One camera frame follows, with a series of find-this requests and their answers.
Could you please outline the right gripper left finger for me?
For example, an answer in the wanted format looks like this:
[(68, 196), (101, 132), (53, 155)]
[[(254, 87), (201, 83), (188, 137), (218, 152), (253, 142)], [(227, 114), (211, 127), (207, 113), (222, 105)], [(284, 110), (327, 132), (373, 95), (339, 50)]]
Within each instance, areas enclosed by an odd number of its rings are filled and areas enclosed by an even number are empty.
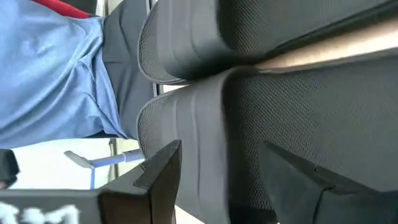
[(100, 188), (104, 224), (172, 224), (181, 175), (182, 142), (174, 140)]

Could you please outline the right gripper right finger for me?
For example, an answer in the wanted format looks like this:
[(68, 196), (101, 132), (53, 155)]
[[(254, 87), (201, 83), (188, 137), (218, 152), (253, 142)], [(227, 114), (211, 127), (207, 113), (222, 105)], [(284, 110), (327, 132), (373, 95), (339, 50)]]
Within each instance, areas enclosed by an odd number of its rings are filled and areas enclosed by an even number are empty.
[(261, 179), (281, 224), (396, 224), (397, 192), (380, 192), (263, 141)]

